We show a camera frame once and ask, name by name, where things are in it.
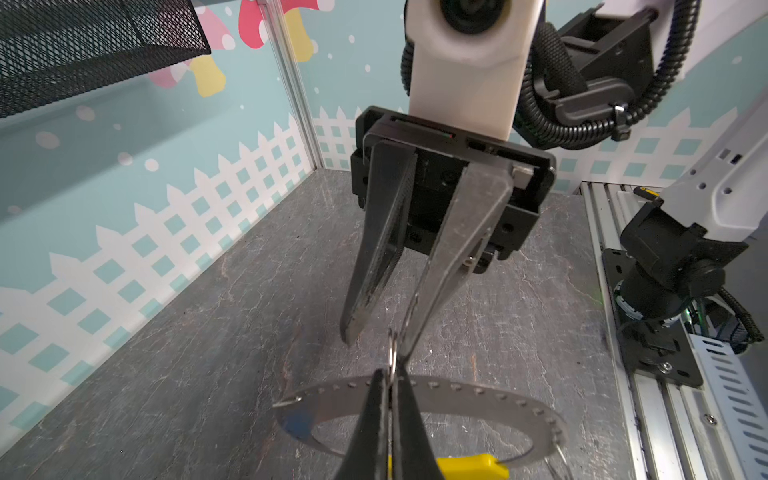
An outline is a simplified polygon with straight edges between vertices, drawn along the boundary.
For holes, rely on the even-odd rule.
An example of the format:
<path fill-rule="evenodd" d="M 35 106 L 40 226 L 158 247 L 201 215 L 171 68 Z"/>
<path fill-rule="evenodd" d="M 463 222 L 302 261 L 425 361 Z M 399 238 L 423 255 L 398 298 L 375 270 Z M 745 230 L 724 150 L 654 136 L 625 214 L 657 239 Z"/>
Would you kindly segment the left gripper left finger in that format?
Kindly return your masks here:
<path fill-rule="evenodd" d="M 371 378 L 363 410 L 336 480 L 388 478 L 389 384 L 383 370 Z"/>

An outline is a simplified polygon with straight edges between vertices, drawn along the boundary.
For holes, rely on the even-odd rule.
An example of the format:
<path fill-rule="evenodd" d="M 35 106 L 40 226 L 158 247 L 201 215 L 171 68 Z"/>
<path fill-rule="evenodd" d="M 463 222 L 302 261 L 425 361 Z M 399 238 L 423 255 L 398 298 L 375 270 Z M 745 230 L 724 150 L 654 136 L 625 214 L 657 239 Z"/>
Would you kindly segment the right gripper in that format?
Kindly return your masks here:
<path fill-rule="evenodd" d="M 399 332 L 397 358 L 408 360 L 430 318 L 474 272 L 488 242 L 477 273 L 521 249 L 554 184 L 556 160 L 545 151 L 377 106 L 357 117 L 355 129 L 352 192 L 366 207 L 341 339 L 350 346 L 366 327 L 404 244 L 422 254 L 432 250 Z M 373 146 L 374 139 L 365 139 L 370 132 L 404 132 L 420 142 L 417 154 L 389 140 Z M 511 171 L 514 187 L 503 168 L 469 165 L 485 159 Z"/>

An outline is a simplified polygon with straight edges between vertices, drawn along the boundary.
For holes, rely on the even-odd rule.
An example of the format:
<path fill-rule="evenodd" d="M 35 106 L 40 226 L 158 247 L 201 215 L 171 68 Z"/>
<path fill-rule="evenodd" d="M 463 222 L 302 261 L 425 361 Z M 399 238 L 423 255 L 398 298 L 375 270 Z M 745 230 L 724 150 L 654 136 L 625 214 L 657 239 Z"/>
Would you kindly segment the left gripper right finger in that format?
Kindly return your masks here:
<path fill-rule="evenodd" d="M 397 465 L 399 460 L 416 457 L 434 457 L 429 438 L 418 407 L 411 379 L 404 367 L 395 369 L 391 386 L 391 410 L 393 415 L 391 434 L 391 458 Z M 404 473 L 392 469 L 393 478 L 404 479 Z"/>

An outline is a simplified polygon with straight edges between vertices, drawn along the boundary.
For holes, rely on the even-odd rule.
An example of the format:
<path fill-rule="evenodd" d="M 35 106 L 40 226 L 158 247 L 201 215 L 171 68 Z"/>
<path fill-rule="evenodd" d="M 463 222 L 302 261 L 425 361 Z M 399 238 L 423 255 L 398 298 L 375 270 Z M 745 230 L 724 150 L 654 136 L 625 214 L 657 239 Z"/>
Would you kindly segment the yellow key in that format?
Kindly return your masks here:
<path fill-rule="evenodd" d="M 509 479 L 509 469 L 490 454 L 456 458 L 434 458 L 430 456 L 399 460 L 395 465 L 391 459 L 390 469 L 404 473 L 404 479 L 466 479 L 501 480 Z"/>

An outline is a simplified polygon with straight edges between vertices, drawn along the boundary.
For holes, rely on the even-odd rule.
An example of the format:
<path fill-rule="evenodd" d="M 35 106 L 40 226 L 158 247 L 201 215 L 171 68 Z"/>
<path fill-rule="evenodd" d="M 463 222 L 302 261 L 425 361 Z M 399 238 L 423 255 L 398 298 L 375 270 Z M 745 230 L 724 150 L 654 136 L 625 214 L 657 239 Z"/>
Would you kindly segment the metal curved keyring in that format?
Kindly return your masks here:
<path fill-rule="evenodd" d="M 552 478 L 573 476 L 566 462 L 566 424 L 547 405 L 510 391 L 412 376 L 389 337 L 389 364 L 368 377 L 348 377 L 295 391 L 276 402 L 277 424 L 293 439 L 340 458 L 338 479 L 507 479 L 513 469 L 543 462 Z M 517 456 L 438 458 L 423 417 L 457 416 L 522 433 Z"/>

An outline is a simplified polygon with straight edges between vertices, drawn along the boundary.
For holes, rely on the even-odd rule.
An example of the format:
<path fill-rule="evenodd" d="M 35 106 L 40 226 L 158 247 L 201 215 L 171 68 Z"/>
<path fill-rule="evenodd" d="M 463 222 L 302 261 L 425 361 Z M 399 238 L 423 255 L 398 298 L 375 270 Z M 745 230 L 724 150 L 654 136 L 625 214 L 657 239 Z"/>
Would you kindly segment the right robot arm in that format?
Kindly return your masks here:
<path fill-rule="evenodd" d="M 605 1 L 561 28 L 542 1 L 409 1 L 401 80 L 409 110 L 356 121 L 353 191 L 363 236 L 340 319 L 353 343 L 402 252 L 428 257 L 395 341 L 410 359 L 428 320 L 473 273 L 518 250 L 556 176 L 553 150 L 623 142 L 696 60 L 765 13 L 763 1 Z M 742 115 L 620 237 L 617 333 L 639 341 L 695 300 L 767 212 L 767 107 Z"/>

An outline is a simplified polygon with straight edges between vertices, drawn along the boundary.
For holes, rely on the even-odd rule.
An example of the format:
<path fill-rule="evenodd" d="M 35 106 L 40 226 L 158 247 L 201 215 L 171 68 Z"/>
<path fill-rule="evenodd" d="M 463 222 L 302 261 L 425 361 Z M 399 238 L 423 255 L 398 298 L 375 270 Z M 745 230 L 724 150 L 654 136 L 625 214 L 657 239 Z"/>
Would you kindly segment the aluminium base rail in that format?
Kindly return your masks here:
<path fill-rule="evenodd" d="M 643 200 L 627 185 L 584 182 L 633 479 L 746 479 L 689 337 L 700 303 L 667 326 L 629 326 L 616 287 L 635 261 L 619 237 Z M 712 338 L 712 328 L 701 335 Z"/>

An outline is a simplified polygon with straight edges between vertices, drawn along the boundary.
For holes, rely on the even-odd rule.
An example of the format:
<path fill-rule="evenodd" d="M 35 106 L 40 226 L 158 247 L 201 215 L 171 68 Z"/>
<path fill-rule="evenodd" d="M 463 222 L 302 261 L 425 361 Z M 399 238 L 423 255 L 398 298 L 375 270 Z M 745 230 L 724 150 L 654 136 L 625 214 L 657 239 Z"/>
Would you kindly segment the black mesh wall basket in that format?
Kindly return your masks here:
<path fill-rule="evenodd" d="M 4 1 L 1 115 L 208 55 L 190 1 Z"/>

